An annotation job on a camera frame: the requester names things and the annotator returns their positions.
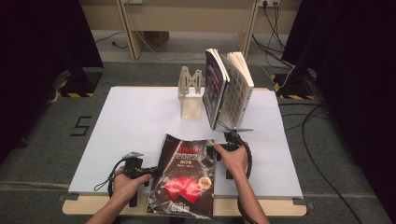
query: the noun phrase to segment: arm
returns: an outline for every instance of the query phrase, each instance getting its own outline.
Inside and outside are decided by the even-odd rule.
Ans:
[[[114,179],[114,193],[93,217],[86,224],[109,224],[119,215],[122,209],[134,197],[137,188],[148,182],[151,175],[142,175],[136,179],[130,179],[126,175],[116,175]]]
[[[221,155],[224,165],[233,175],[233,180],[235,181],[239,195],[239,201],[245,212],[257,223],[270,223],[248,182],[246,175],[248,154],[246,149],[244,147],[240,147],[236,151],[229,152],[218,144],[215,144],[214,148]]]

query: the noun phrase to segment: hazard tape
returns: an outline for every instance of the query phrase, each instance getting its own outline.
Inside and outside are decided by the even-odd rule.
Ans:
[[[292,99],[292,100],[314,100],[314,96],[311,94],[294,94],[291,92],[284,92],[282,88],[279,88],[279,84],[276,82],[276,75],[271,75],[271,79],[274,81],[274,90],[276,97],[281,99]]]
[[[80,98],[80,97],[93,97],[93,93],[80,93],[80,92],[58,92],[58,97]]]
[[[66,89],[68,78],[61,83],[58,90],[58,97],[69,97],[69,98],[81,98],[81,97],[93,97],[93,92],[67,92]]]

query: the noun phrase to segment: gray carpet floor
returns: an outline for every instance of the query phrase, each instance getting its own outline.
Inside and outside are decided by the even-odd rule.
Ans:
[[[41,114],[26,136],[27,147],[14,148],[0,165],[0,223],[83,223],[89,216],[62,212],[67,185],[71,183],[95,122],[112,86],[176,86],[180,68],[204,69],[199,63],[105,63],[92,98],[59,98]],[[269,74],[286,70],[266,67]],[[272,90],[272,81],[257,66],[249,67],[255,87]],[[324,180],[304,147],[302,122],[320,103],[278,100],[284,127],[308,213],[303,217],[270,217],[272,223],[358,223],[346,204]],[[359,166],[349,158],[325,107],[304,126],[309,153],[328,181],[343,195],[362,223],[390,223]],[[75,128],[90,128],[83,133]]]

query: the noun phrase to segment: standing book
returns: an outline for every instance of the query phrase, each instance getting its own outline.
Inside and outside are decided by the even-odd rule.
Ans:
[[[253,79],[241,52],[227,53],[226,57],[221,55],[221,58],[230,77],[225,100],[228,119],[233,128],[240,128],[253,93]]]
[[[219,116],[230,78],[216,49],[207,49],[205,55],[206,70],[203,101],[210,128],[215,130],[219,122]]]
[[[240,128],[254,88],[245,58],[241,52],[219,56],[216,49],[207,49],[205,54],[203,100],[210,128],[216,129],[222,111],[226,111],[228,118],[223,122]]]

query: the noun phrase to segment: floor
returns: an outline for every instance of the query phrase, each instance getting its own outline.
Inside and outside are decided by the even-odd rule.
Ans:
[[[85,222],[90,216],[64,215],[62,206],[68,184],[89,141],[109,88],[153,83],[173,86],[180,66],[203,66],[205,49],[217,48],[220,52],[237,50],[234,35],[171,33],[169,41],[162,46],[144,47],[139,60],[132,60],[128,49],[112,44],[115,42],[125,47],[124,33],[92,33],[105,63],[104,74],[94,97],[60,98],[51,104],[28,136],[28,146],[12,150],[0,165],[0,223]],[[256,37],[264,45],[270,39],[269,35]],[[287,36],[281,36],[281,39],[286,43]],[[269,46],[279,49],[274,42]],[[283,66],[282,63],[271,58],[267,61],[254,42],[250,45],[247,62],[257,87],[273,90],[272,80],[268,76],[279,71],[288,72],[287,69],[274,67]],[[327,109],[321,107],[303,125],[304,118],[314,108],[310,104],[320,103],[320,100],[278,101],[308,213],[304,217],[270,217],[271,222],[359,223],[353,211],[361,223],[391,223],[361,169],[348,157]],[[75,129],[76,120],[85,115],[92,117],[85,120],[85,125],[90,127],[86,136],[71,136],[70,133],[78,131]],[[157,223],[159,220],[124,218],[122,221]]]

